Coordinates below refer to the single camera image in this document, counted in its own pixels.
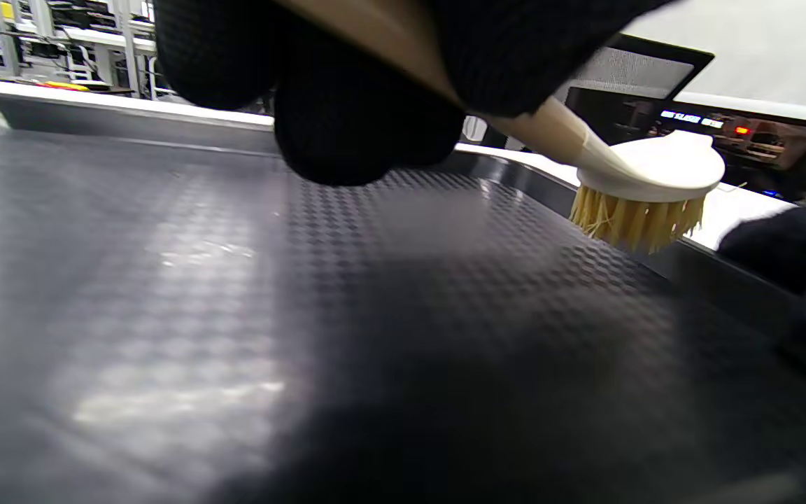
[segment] brush bristles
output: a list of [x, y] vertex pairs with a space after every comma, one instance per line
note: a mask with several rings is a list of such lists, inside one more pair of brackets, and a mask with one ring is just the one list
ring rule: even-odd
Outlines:
[[674, 203], [645, 203], [604, 195], [583, 185], [574, 198], [570, 220], [591, 238], [611, 245], [640, 245], [658, 252], [701, 223], [704, 197]]

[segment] brush handle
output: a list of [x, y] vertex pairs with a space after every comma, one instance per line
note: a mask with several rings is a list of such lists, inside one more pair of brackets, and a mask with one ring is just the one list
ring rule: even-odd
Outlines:
[[[377, 55], [416, 82], [465, 108], [441, 60], [434, 20], [416, 1], [276, 1], [315, 25]], [[557, 99], [548, 99], [533, 115], [523, 114], [517, 118], [483, 115], [482, 118], [554, 162], [637, 178], [582, 119]]]

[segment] brush head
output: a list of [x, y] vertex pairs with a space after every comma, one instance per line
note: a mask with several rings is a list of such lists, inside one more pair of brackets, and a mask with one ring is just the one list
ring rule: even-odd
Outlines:
[[653, 253], [691, 234], [701, 224], [704, 204], [705, 197], [671, 203], [632, 201], [583, 185], [570, 220], [591, 238]]
[[570, 220], [611, 245], [658, 251], [700, 225], [705, 195], [726, 168], [712, 143], [710, 136], [677, 131], [602, 150], [620, 162], [581, 167]]

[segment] black textured tray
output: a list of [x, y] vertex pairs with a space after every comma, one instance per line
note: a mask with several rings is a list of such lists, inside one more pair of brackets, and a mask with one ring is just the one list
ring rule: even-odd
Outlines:
[[771, 346], [493, 182], [0, 131], [0, 502], [806, 502]]

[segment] gloved hand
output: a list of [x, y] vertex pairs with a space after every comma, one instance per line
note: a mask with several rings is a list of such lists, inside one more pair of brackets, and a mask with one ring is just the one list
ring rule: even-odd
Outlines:
[[[596, 48], [671, 0], [425, 0], [473, 111], [532, 112]], [[239, 109], [276, 88], [276, 138], [310, 181], [361, 185], [441, 162], [464, 114], [271, 0], [157, 0], [157, 51], [190, 102]]]

